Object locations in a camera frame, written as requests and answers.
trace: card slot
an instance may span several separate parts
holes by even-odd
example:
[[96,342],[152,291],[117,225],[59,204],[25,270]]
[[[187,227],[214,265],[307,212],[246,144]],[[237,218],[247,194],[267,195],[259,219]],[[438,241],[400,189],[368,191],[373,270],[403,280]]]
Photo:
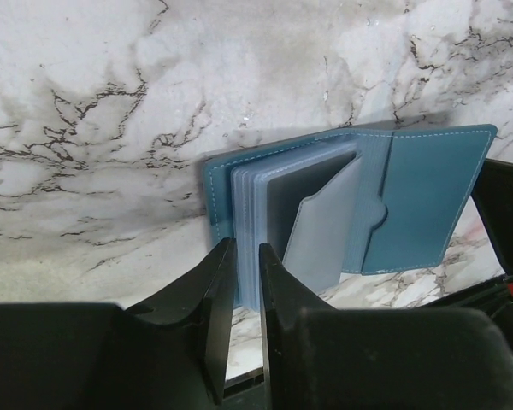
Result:
[[363,273],[440,264],[495,131],[390,136],[381,194],[389,214],[372,230]]
[[361,165],[362,157],[358,156],[298,207],[283,263],[295,278],[315,292],[339,282]]
[[213,244],[218,244],[224,237],[233,237],[233,187],[231,184],[233,169],[294,150],[316,147],[326,142],[347,140],[352,134],[353,132],[348,129],[317,132],[218,155],[206,160],[203,164],[203,188]]
[[[239,238],[239,299],[244,306],[256,310],[259,308],[257,248],[259,243],[273,242],[268,232],[268,205],[271,204],[272,209],[280,208],[284,211],[287,197],[300,195],[301,192],[316,193],[346,163],[355,158],[356,148],[351,142],[321,143],[312,149],[301,148],[233,171],[233,214],[236,237]],[[279,190],[268,192],[269,186]],[[299,202],[304,197],[301,196],[294,204],[295,217]]]
[[386,164],[392,140],[377,134],[360,134],[357,147],[363,155],[360,183],[350,235],[345,242],[345,259],[342,272],[360,273],[369,249],[371,234],[387,217],[387,208],[381,198]]

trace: white marble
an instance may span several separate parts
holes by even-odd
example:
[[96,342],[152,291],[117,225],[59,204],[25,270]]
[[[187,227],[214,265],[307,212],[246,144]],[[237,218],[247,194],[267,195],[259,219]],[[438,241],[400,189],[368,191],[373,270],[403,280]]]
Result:
[[[0,1],[0,301],[130,305],[208,249],[197,164],[342,125],[493,123],[513,161],[513,1]],[[499,273],[471,205],[443,265],[346,276],[404,307]],[[228,376],[262,362],[234,317]]]

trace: blue leather card holder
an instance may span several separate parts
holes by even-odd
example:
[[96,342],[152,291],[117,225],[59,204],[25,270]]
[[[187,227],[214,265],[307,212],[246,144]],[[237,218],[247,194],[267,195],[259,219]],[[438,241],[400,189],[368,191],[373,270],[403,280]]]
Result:
[[235,167],[342,138],[356,143],[362,159],[343,272],[437,266],[496,132],[490,125],[426,131],[340,128],[208,159],[203,186],[213,243],[234,237]]

